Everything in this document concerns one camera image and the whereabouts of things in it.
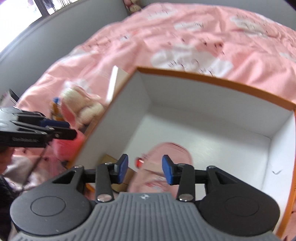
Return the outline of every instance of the pink bag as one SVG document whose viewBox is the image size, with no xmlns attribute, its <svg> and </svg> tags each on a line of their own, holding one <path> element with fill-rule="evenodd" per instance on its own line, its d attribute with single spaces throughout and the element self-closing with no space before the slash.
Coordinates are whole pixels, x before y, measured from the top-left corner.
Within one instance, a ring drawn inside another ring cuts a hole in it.
<svg viewBox="0 0 296 241">
<path fill-rule="evenodd" d="M 191 155 L 184 147 L 170 142 L 158 144 L 141 158 L 143 164 L 131 180 L 128 187 L 129 192 L 170 192 L 173 197 L 176 197 L 179 185 L 170 186 L 167 184 L 162 170 L 163 155 L 169 155 L 175 164 L 192 164 Z"/>
</svg>

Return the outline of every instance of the bedding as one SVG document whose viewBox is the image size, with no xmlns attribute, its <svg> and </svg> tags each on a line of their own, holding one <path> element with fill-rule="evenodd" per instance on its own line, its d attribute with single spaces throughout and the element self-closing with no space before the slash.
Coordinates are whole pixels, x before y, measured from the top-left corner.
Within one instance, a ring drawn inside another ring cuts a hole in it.
<svg viewBox="0 0 296 241">
<path fill-rule="evenodd" d="M 152 4 L 99 30 L 54 63 L 17 106 L 49 117 L 50 101 L 69 81 L 84 83 L 88 92 L 104 100 L 114 65 L 128 73 L 135 66 L 150 66 L 212 75 L 296 103 L 295 41 L 295 31 L 257 13 L 200 4 Z"/>
</svg>

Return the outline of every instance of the window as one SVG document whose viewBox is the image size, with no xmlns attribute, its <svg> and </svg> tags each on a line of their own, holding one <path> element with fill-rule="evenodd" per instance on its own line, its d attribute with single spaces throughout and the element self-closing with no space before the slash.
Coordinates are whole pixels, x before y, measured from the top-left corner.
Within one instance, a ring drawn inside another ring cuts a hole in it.
<svg viewBox="0 0 296 241">
<path fill-rule="evenodd" d="M 30 24 L 77 0 L 0 0 L 0 52 Z"/>
</svg>

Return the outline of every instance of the white plush toy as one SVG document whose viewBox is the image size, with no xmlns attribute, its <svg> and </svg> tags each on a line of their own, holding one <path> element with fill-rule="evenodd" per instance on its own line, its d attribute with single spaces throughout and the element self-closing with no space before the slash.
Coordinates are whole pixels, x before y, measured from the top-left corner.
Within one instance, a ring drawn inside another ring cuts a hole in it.
<svg viewBox="0 0 296 241">
<path fill-rule="evenodd" d="M 95 116 L 104 112 L 100 100 L 100 96 L 88 94 L 77 85 L 65 89 L 60 95 L 60 109 L 64 120 L 76 129 L 90 124 Z"/>
</svg>

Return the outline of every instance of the brown cardboard piece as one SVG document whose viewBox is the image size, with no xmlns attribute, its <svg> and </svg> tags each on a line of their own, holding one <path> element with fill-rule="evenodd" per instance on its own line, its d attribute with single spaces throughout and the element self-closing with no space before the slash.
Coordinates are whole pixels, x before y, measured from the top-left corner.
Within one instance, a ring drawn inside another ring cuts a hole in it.
<svg viewBox="0 0 296 241">
<path fill-rule="evenodd" d="M 116 163 L 117 159 L 111 157 L 110 155 L 106 154 L 99 162 L 98 164 L 102 164 L 102 163 L 107 163 L 107 162 L 112 162 L 112 163 Z M 131 181 L 131 179 L 133 178 L 134 174 L 136 172 L 134 170 L 132 170 L 131 168 L 128 168 L 126 175 L 124 177 L 123 183 L 122 184 L 112 184 L 112 189 L 116 192 L 126 192 L 128 189 L 128 185 Z"/>
</svg>

